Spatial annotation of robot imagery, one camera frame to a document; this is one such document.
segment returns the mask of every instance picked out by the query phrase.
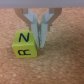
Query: brown surface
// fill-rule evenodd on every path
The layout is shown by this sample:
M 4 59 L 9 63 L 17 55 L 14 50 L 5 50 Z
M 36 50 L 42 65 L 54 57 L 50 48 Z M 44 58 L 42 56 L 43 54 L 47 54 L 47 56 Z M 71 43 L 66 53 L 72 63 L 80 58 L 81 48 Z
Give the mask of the brown surface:
M 41 15 L 47 9 L 32 9 Z M 15 32 L 28 29 L 14 9 L 0 9 L 0 84 L 84 84 L 84 8 L 63 8 L 37 58 L 18 59 Z

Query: letter block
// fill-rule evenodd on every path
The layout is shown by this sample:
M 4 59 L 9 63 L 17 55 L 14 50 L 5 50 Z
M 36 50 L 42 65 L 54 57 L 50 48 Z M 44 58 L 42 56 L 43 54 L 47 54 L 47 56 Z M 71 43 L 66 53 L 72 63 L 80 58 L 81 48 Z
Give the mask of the letter block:
M 18 58 L 37 57 L 37 46 L 29 30 L 16 31 L 12 48 Z

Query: green block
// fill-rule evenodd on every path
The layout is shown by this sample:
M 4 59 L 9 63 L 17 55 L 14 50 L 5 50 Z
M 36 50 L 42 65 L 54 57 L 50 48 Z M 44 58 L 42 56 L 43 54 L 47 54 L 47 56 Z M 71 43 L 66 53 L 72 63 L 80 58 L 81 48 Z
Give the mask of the green block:
M 33 33 L 29 30 L 17 31 L 15 33 L 12 48 L 18 58 L 37 57 L 37 46 Z

